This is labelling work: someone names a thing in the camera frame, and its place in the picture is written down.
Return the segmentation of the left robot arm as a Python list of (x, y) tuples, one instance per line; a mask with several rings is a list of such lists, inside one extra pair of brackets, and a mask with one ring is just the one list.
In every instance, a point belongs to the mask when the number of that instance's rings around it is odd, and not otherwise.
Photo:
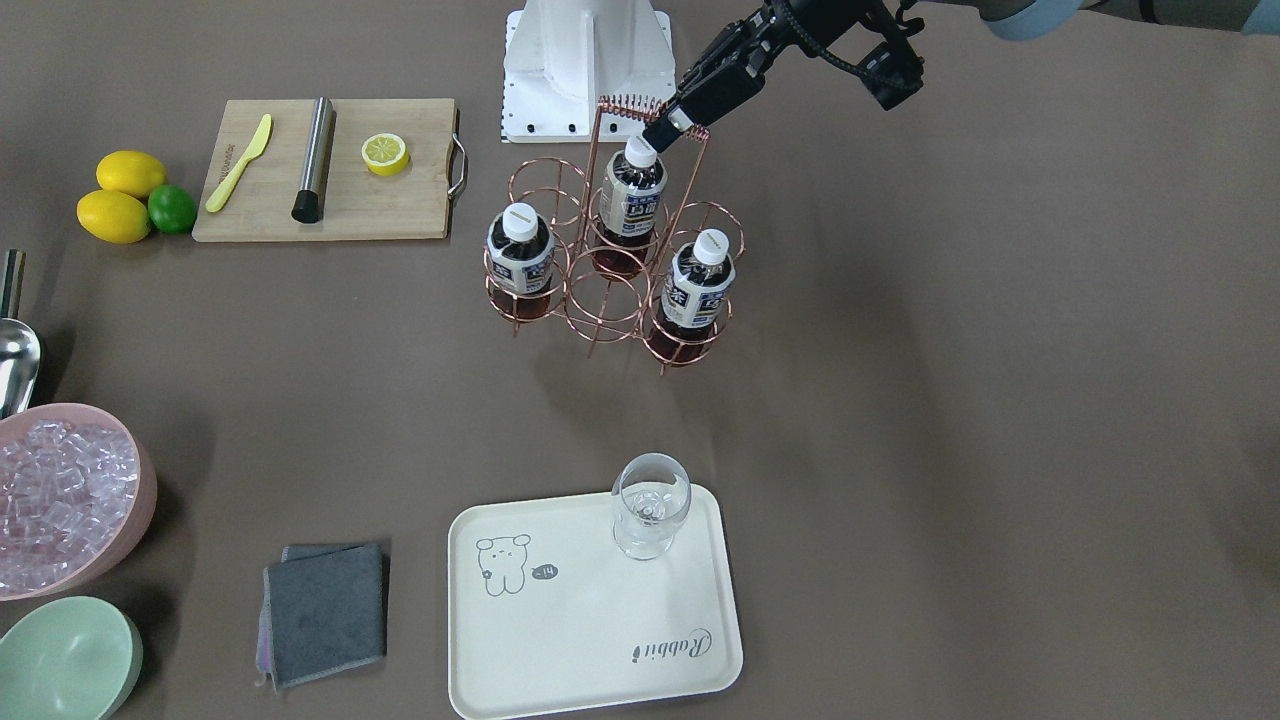
[[(859, 78), (882, 109), (896, 108), (923, 86), (924, 61), (910, 37), (924, 28), (909, 18), (911, 1), (763, 1), (724, 26), (686, 69), (675, 92), (645, 124), (655, 152), (681, 135), (707, 128), (765, 86), (765, 73), (788, 47)], [(1076, 15), (1093, 13), (1149, 26), (1277, 36), (1276, 1), (969, 1), (997, 38), (1042, 38)]]

